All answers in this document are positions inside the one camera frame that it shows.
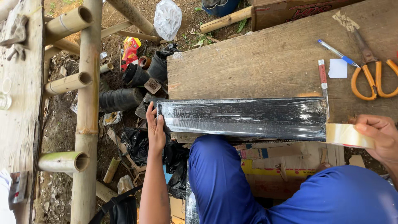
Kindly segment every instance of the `black strap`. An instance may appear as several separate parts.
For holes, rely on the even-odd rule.
[[[101,210],[91,219],[91,221],[88,224],[100,224],[104,215],[109,210],[113,209],[113,206],[117,205],[119,202],[126,199],[129,195],[134,194],[136,191],[140,190],[141,188],[142,188],[142,185],[135,187],[129,191],[126,191],[117,197],[111,198],[110,201],[108,201],[106,204],[104,204],[101,207]]]

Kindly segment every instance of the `soil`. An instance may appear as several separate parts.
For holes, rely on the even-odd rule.
[[[57,17],[62,13],[68,12],[73,8],[81,5],[83,0],[44,0],[45,15],[50,17]],[[146,0],[146,1],[132,1],[129,0],[141,13],[153,23],[154,12],[156,4],[159,0]],[[212,44],[211,41],[200,37],[191,32],[200,33],[200,24],[207,23],[214,19],[216,16],[208,15],[202,10],[195,8],[201,6],[201,0],[174,0],[174,2],[181,8],[183,17],[181,27],[173,41],[178,44],[178,49],[181,51],[190,50],[193,45],[197,44],[200,40],[204,40],[207,44]],[[236,10],[247,7],[249,3],[242,0]],[[116,11],[107,2],[103,4],[102,11],[102,26],[110,27],[121,22],[126,21],[118,11]],[[227,27],[221,28],[209,34],[217,40],[225,40],[229,35],[235,34],[239,29],[240,23],[235,23]],[[140,32],[135,26],[127,29],[131,32]],[[251,30],[251,21],[247,19],[245,26],[241,30],[242,34]],[[70,41],[76,41],[80,38],[80,33],[76,33],[67,37]],[[119,70],[120,64],[120,48],[123,48],[123,40],[125,37],[119,35],[110,35],[101,40],[101,52],[107,52],[107,57],[101,61],[101,64],[112,63],[115,67],[114,70],[101,75],[101,90],[128,88],[128,86],[121,80],[122,72]],[[141,47],[137,55],[142,56],[144,51],[145,55],[151,57],[155,51],[164,48],[167,43],[156,46],[152,42],[141,40]],[[67,70],[67,75],[78,72],[79,59],[76,56],[68,55],[62,52],[53,57],[50,67],[50,80],[56,80],[63,77],[60,74],[61,66]],[[75,146],[75,130],[76,130],[76,114],[70,109],[77,91],[70,91],[68,93],[50,97],[48,99],[47,113],[44,118],[43,125],[43,143],[41,152],[58,152],[58,151],[72,151]],[[139,118],[135,115],[134,111],[126,111],[123,113],[122,120],[114,125],[114,129],[118,136],[122,135],[123,127],[137,127]],[[116,145],[112,142],[106,134],[108,126],[105,127],[103,136],[98,138],[98,166],[97,166],[97,180],[103,183],[103,178],[108,169],[108,166],[113,157],[119,156]],[[361,149],[345,149],[345,159],[348,164],[348,159],[351,155],[361,154],[367,168],[375,171],[378,174],[385,174],[386,171],[379,162],[372,159],[370,155]],[[123,160],[127,165],[130,162],[124,157]],[[119,179],[129,172],[120,165],[115,173],[113,181],[110,184],[105,184],[107,187],[117,192],[117,183]],[[40,221],[44,223],[70,223],[71,211],[71,197],[72,197],[72,178],[64,173],[50,173],[40,172],[36,186],[36,200],[34,202],[35,220],[34,223]],[[99,209],[104,202],[97,198],[97,208]],[[107,215],[102,223],[110,223],[109,215]]]

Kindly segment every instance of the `wooden board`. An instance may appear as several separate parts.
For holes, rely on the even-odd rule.
[[[11,80],[11,107],[0,110],[0,169],[9,172],[28,171],[27,200],[15,204],[17,223],[31,223],[33,191],[37,172],[37,156],[41,144],[41,101],[43,92],[43,5],[40,0],[21,0],[9,14],[0,33],[0,41],[9,37],[16,14],[29,18],[24,45],[26,60],[7,61],[8,50],[0,47],[0,86],[7,77]]]
[[[383,90],[390,93],[398,78],[385,63],[398,63],[398,1],[367,0],[341,9],[320,13],[252,34],[214,43],[168,57],[170,99],[271,98],[321,96],[318,60],[336,59],[316,41],[324,40],[343,54],[361,63],[361,53],[353,33],[332,16],[340,11],[355,21],[373,54],[383,61]],[[375,65],[369,65],[373,75]],[[331,123],[347,116],[377,114],[398,121],[398,96],[363,101],[351,91],[354,67],[348,66],[348,79],[330,79]],[[363,73],[358,90],[370,94]]]

